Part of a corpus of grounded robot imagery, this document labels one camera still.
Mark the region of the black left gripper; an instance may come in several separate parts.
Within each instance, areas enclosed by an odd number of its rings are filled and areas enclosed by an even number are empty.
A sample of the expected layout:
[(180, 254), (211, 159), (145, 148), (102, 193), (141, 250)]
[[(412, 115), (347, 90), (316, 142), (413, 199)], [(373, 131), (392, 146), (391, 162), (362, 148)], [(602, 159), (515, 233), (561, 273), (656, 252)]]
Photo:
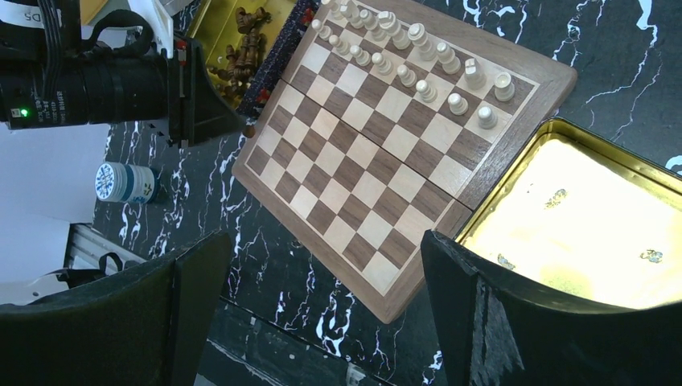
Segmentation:
[(218, 93), (201, 44), (174, 39), (169, 60), (169, 146), (191, 147), (246, 129), (243, 117)]

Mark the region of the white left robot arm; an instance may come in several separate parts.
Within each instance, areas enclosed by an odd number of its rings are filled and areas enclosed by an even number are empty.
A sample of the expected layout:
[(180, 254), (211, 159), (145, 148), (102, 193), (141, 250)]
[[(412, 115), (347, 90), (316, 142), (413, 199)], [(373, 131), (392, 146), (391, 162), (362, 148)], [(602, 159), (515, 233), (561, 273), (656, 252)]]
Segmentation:
[(1, 4), (1, 120), (12, 130), (145, 122), (170, 146), (245, 130), (201, 44), (157, 1), (131, 1), (81, 34), (77, 1)]

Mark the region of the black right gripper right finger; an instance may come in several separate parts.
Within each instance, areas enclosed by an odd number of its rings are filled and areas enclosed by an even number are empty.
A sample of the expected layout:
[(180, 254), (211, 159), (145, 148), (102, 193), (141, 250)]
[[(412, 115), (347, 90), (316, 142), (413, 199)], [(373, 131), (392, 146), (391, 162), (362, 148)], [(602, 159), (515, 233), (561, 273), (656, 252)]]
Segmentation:
[(428, 230), (421, 258), (451, 385), (678, 385), (681, 305), (579, 298)]

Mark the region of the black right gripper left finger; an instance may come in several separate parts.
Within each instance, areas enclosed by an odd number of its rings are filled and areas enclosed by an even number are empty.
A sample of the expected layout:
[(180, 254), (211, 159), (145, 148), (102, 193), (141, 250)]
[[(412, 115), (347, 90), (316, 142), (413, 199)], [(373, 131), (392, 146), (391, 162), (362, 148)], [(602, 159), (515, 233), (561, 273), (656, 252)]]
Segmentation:
[(1, 307), (4, 385), (192, 385), (232, 244), (214, 232), (106, 275)]

